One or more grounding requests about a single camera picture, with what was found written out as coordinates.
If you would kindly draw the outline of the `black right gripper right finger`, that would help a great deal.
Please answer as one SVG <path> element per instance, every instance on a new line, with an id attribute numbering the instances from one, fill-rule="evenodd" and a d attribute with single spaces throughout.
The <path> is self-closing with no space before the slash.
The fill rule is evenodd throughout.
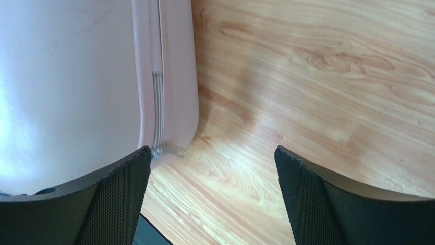
<path id="1" fill-rule="evenodd" d="M 368 185 L 274 152 L 296 244 L 434 244 L 434 198 Z"/>

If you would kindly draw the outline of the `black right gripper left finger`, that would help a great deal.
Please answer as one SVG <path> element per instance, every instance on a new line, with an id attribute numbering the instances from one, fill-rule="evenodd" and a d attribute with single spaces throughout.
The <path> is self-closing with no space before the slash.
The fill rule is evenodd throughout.
<path id="1" fill-rule="evenodd" d="M 1 244 L 132 244 L 151 160 L 145 146 L 61 185 L 1 198 Z"/>

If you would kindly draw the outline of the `pink suitcase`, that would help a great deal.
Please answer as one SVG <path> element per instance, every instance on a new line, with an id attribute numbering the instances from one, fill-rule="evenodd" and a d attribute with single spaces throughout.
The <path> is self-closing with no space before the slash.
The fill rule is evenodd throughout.
<path id="1" fill-rule="evenodd" d="M 1 194 L 183 158 L 198 121 L 191 1 L 1 1 Z"/>

